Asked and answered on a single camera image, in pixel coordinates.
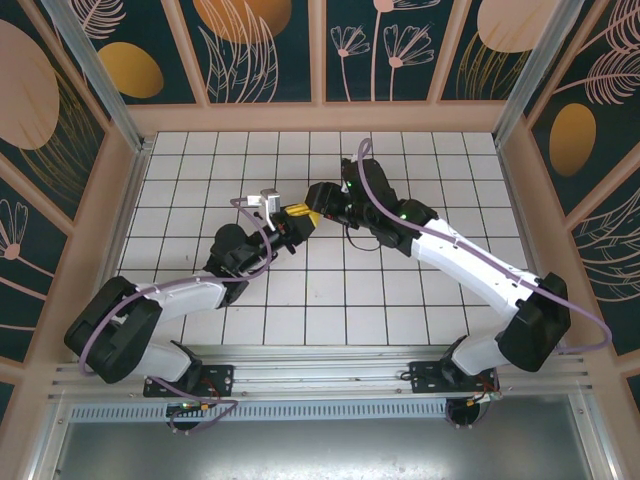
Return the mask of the grey metal shelf plate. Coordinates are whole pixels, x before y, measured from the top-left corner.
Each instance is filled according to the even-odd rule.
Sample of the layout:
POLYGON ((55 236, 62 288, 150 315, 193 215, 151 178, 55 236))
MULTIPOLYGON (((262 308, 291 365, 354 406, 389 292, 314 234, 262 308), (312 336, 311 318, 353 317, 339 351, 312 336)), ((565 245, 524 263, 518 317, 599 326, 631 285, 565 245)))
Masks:
POLYGON ((467 428, 409 405, 288 419, 285 403, 249 403, 190 435, 144 407, 120 419, 109 404, 64 405, 29 480, 633 480, 585 395, 508 398, 467 428))

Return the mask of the aluminium table side rail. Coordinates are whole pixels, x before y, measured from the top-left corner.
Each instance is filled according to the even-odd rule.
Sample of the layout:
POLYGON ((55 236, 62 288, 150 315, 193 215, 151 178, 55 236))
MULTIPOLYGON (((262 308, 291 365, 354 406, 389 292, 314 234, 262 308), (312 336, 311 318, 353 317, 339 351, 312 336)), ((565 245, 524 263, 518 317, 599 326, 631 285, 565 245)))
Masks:
POLYGON ((499 159, 527 268, 540 277, 553 272, 566 280, 560 208, 537 147, 528 137, 511 138, 501 145, 499 159))
POLYGON ((111 228, 109 240, 106 245, 104 257, 97 272, 91 295, 79 311, 78 317, 72 322, 72 326, 81 318, 86 307, 99 292, 103 284, 108 281, 118 270, 120 255, 124 251, 125 240, 135 214, 138 198, 144 183, 144 178, 149 166, 151 152, 153 150, 152 137, 143 138, 140 150, 133 156, 128 177, 122 192, 121 199, 116 209, 114 222, 111 228))

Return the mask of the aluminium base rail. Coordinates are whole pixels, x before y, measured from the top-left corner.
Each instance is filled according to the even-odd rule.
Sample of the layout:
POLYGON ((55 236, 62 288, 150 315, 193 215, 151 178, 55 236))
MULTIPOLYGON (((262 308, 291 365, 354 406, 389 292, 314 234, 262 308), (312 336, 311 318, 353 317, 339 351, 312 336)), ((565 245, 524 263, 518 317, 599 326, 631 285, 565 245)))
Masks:
MULTIPOLYGON (((194 346, 203 362, 234 368, 232 396, 238 400, 332 400, 394 398, 411 394, 400 375, 413 361, 436 361, 442 346, 194 346)), ((580 355, 553 355, 529 373, 513 366, 497 370, 505 396, 588 393, 593 389, 580 355)))

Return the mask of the aluminium frame post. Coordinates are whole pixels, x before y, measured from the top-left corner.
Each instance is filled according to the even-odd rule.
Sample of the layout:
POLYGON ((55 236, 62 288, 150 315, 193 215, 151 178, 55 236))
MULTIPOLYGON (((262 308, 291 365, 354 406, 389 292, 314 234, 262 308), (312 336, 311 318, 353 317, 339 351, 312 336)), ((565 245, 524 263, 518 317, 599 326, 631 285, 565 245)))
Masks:
POLYGON ((41 2, 74 58, 86 73, 89 83, 111 115, 115 126, 132 150, 140 153, 143 150, 144 137, 135 125, 89 37, 84 33, 72 7, 66 0, 41 0, 41 2))
POLYGON ((525 65, 518 75, 502 113, 493 129, 496 151, 500 153, 530 103, 536 89, 553 71, 553 62, 567 43, 571 30, 581 24, 583 11, 589 12, 595 0, 559 0, 544 24, 525 65))

